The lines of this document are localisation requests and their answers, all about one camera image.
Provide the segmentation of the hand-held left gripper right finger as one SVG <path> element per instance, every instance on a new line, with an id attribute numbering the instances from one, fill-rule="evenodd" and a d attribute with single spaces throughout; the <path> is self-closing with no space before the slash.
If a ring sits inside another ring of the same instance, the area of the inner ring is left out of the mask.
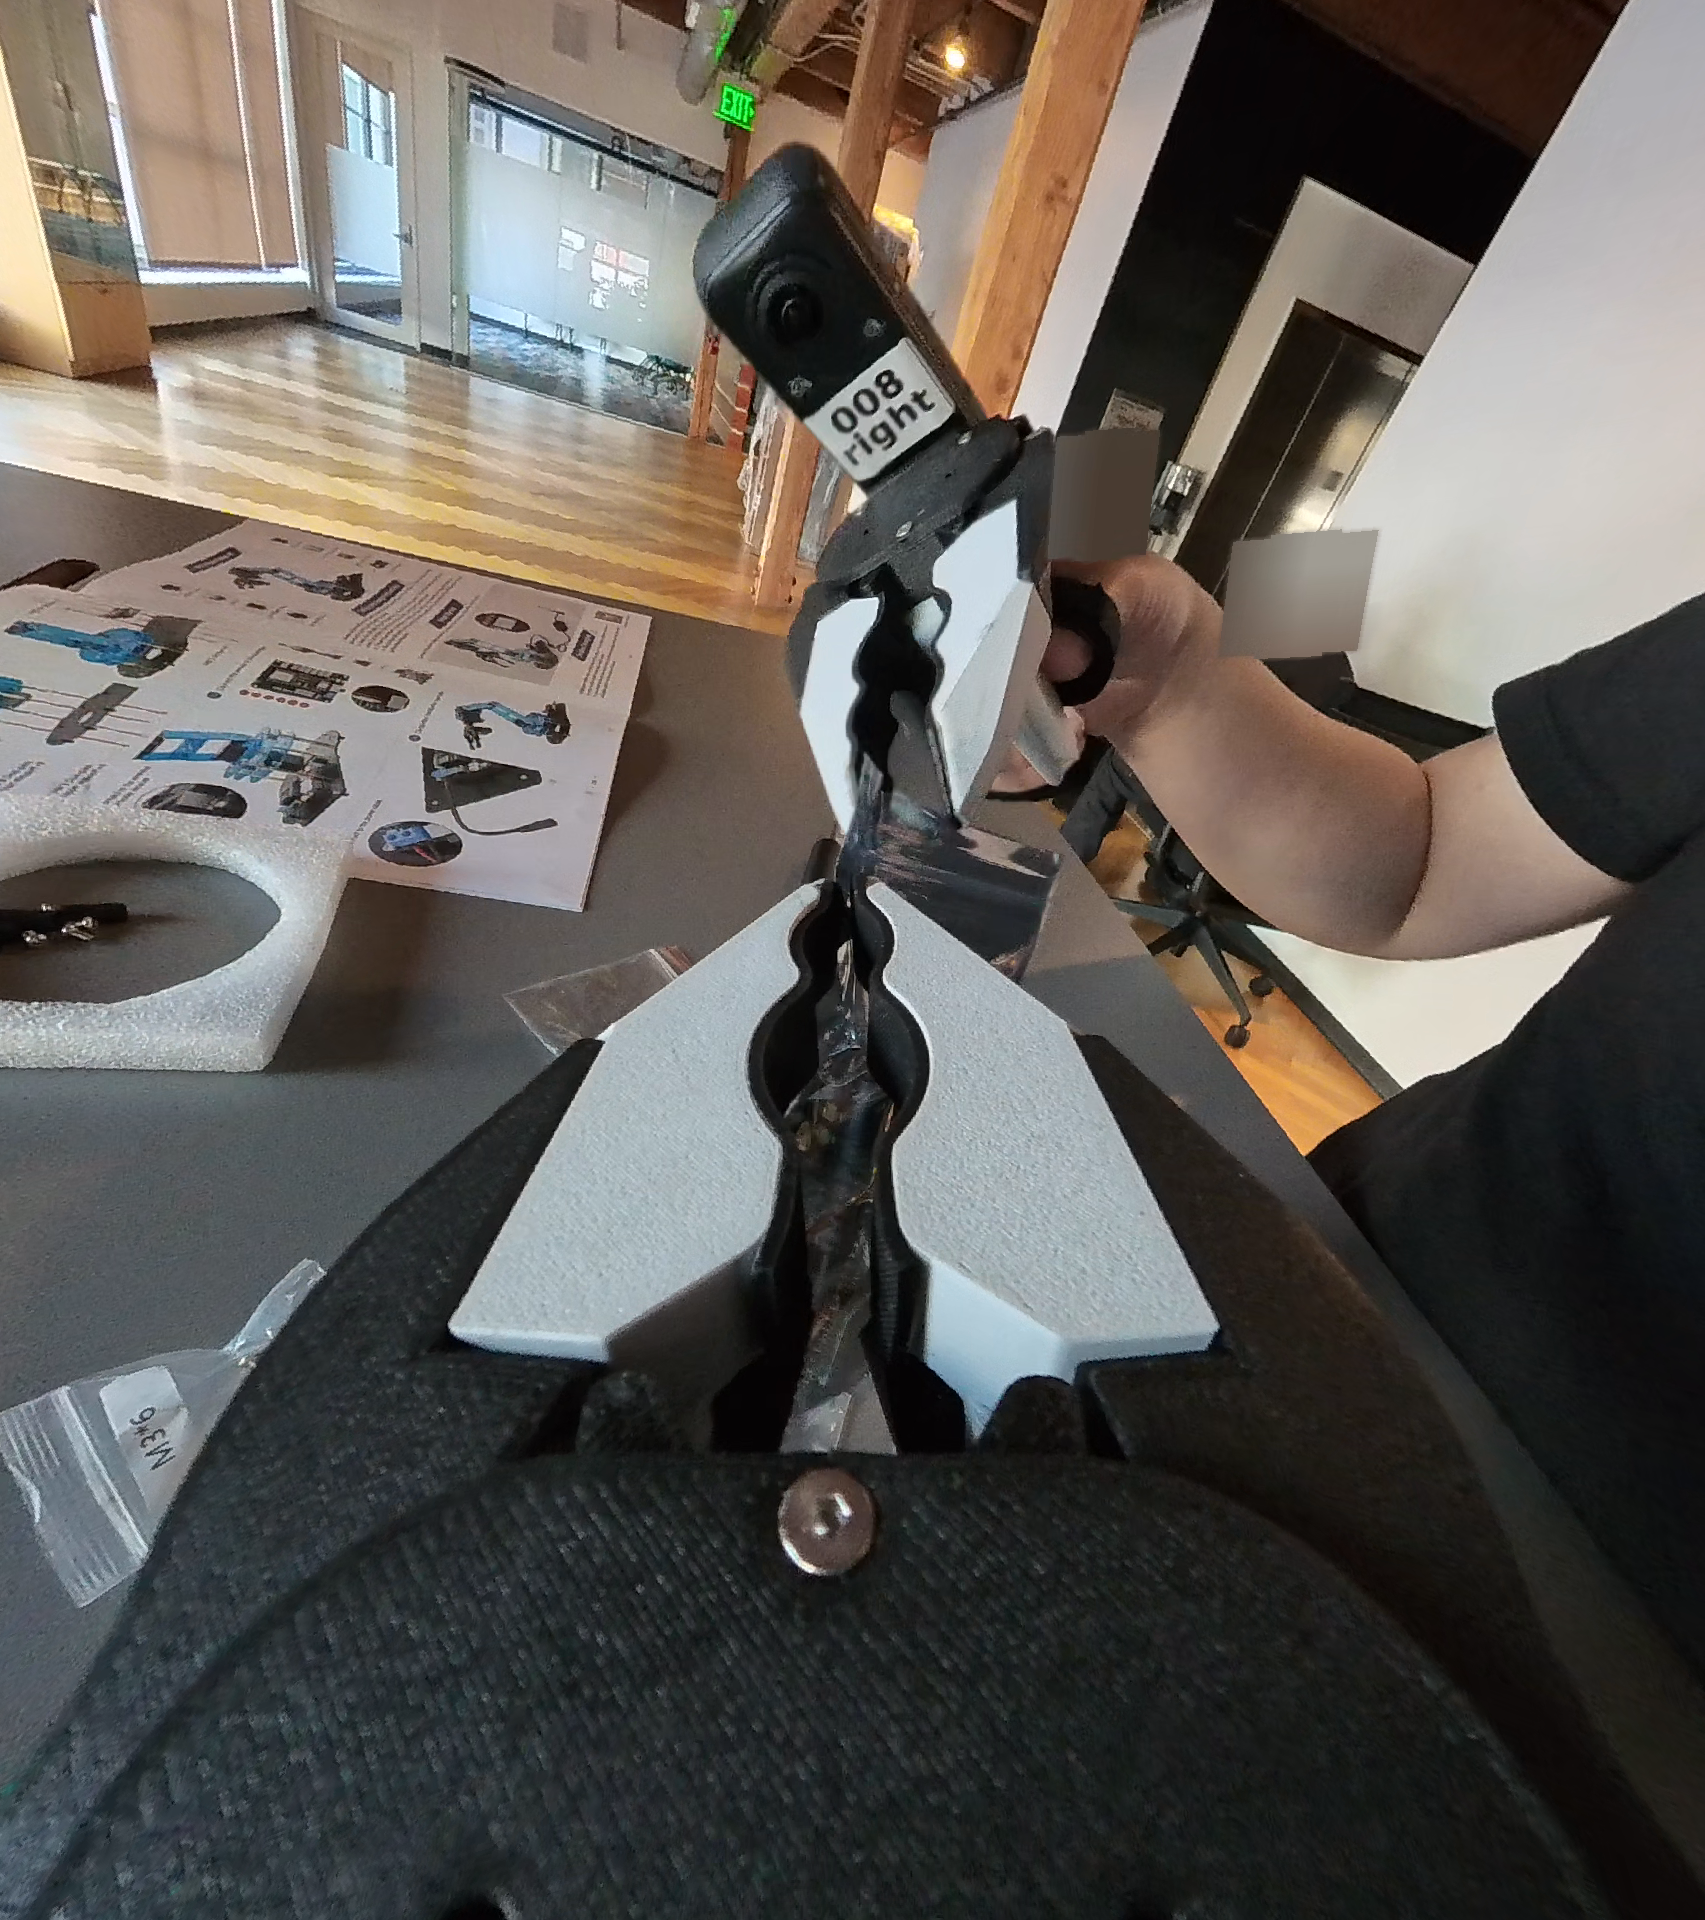
<path id="1" fill-rule="evenodd" d="M 962 1400 L 1083 1364 L 1200 1352 L 1219 1321 L 1075 1033 L 890 889 L 880 980 L 929 1054 L 892 1150 L 927 1266 L 916 1350 Z"/>

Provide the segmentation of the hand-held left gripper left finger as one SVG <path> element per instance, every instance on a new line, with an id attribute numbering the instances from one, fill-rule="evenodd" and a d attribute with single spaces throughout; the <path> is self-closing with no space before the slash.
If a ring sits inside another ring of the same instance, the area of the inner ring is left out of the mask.
<path id="1" fill-rule="evenodd" d="M 773 1222 L 782 1146 L 750 1045 L 801 983 L 804 884 L 616 1020 L 453 1312 L 509 1356 L 649 1375 L 675 1413 L 760 1350 L 749 1263 Z"/>

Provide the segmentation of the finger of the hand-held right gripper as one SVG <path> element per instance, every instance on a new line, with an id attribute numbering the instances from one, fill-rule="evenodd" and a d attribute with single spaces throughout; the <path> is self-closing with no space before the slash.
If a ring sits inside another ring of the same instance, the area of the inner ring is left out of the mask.
<path id="1" fill-rule="evenodd" d="M 1009 753 L 1057 782 L 1057 699 L 1038 675 L 1052 615 L 1018 517 L 1013 499 L 991 509 L 933 566 L 947 618 L 929 641 L 938 681 L 927 720 L 958 817 L 983 804 Z"/>
<path id="2" fill-rule="evenodd" d="M 929 699 L 929 644 L 897 592 L 809 588 L 790 626 L 790 687 L 837 829 L 855 826 L 864 762 L 884 770 L 892 701 Z"/>

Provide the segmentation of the dark parts bag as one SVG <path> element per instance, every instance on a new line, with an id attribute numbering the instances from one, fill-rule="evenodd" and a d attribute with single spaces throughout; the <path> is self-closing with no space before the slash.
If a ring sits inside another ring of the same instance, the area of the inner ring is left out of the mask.
<path id="1" fill-rule="evenodd" d="M 890 1153 L 919 1099 L 919 1045 L 877 1004 L 880 961 L 861 932 L 864 887 L 886 882 L 962 949 L 1018 983 L 1034 956 L 1058 857 L 936 815 L 870 759 L 835 867 L 844 929 L 817 1006 L 817 1071 L 787 1111 L 797 1153 L 812 1318 L 778 1449 L 888 1455 L 919 1424 L 912 1321 L 921 1263 L 897 1225 Z"/>

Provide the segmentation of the dark grey desk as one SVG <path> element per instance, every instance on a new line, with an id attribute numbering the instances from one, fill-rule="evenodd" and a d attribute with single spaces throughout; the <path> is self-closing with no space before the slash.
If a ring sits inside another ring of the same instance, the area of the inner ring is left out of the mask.
<path id="1" fill-rule="evenodd" d="M 507 992 L 637 949 L 706 953 L 801 877 L 831 817 L 782 643 L 637 609 L 653 628 L 585 912 L 355 882 L 272 1069 L 0 1069 L 0 1408 L 232 1334 L 287 1268 L 336 1260 L 530 1078 L 542 1054 Z M 1061 875 L 1031 983 L 1380 1305 L 1461 1430 L 1558 1660 L 1705 1884 L 1705 1692 L 1080 867 Z M 61 1595 L 0 1466 L 0 1791 L 113 1610 Z"/>

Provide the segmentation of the person's right hand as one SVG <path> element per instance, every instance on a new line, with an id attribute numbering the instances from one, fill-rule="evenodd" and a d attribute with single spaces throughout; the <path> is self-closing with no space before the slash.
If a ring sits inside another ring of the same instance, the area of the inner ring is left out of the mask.
<path id="1" fill-rule="evenodd" d="M 1119 643 L 1102 692 L 1080 705 L 1065 699 L 1062 687 L 1085 678 L 1095 662 L 1092 644 L 1067 628 L 1065 583 L 1097 586 L 1112 602 Z M 1105 563 L 1054 563 L 1050 581 L 1054 631 L 1041 660 L 1041 676 L 1054 687 L 1070 743 L 1058 772 L 1083 756 L 1086 739 L 1127 743 L 1174 699 L 1186 658 L 1215 658 L 1220 609 L 1174 560 L 1145 553 Z"/>

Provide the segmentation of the white foam tray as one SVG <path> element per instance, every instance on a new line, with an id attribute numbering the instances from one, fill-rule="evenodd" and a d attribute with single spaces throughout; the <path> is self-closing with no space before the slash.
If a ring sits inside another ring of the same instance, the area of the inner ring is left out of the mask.
<path id="1" fill-rule="evenodd" d="M 0 882 L 45 867 L 156 861 L 230 873 L 279 908 L 260 944 L 158 992 L 117 1002 L 0 1000 L 0 1069 L 263 1071 L 325 951 L 349 852 L 325 834 L 0 793 Z"/>

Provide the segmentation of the printed instruction manual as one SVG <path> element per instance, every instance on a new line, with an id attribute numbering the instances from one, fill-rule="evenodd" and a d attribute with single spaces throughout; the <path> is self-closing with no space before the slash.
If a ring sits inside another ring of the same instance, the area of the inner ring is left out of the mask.
<path id="1" fill-rule="evenodd" d="M 581 910 L 653 621 L 263 523 L 0 588 L 0 795 L 287 831 Z"/>

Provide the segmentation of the scattered small clear zip bags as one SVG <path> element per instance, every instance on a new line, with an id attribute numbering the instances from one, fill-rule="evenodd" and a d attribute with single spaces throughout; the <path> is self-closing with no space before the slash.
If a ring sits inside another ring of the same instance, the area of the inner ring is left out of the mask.
<path id="1" fill-rule="evenodd" d="M 148 1356 L 0 1413 L 0 1460 L 73 1606 L 139 1570 L 213 1428 L 325 1277 L 299 1263 L 222 1347 Z"/>

